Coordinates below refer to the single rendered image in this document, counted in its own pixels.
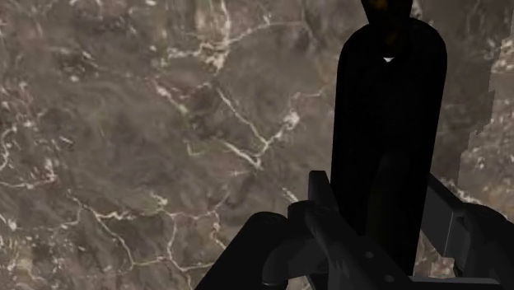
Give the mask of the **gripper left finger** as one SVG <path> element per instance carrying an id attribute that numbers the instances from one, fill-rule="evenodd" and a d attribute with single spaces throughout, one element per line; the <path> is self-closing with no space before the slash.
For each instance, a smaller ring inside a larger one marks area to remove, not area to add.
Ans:
<path id="1" fill-rule="evenodd" d="M 313 290 L 414 290 L 376 243 L 342 219 L 324 171 L 287 215 L 251 215 L 195 290 L 286 290 L 306 276 Z"/>

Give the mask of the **black bottle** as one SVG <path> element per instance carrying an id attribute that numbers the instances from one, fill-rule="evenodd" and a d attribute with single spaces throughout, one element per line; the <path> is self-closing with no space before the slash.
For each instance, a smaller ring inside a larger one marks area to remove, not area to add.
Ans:
<path id="1" fill-rule="evenodd" d="M 414 270 L 446 45 L 414 0 L 361 0 L 367 24 L 339 56 L 330 184 L 346 222 Z"/>

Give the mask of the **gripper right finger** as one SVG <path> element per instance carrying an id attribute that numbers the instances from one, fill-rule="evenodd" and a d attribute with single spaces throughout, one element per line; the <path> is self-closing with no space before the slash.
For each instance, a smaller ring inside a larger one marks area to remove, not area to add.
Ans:
<path id="1" fill-rule="evenodd" d="M 514 290 L 514 223 L 501 213 L 460 200 L 430 175 L 421 230 L 455 272 L 423 280 L 423 290 Z"/>

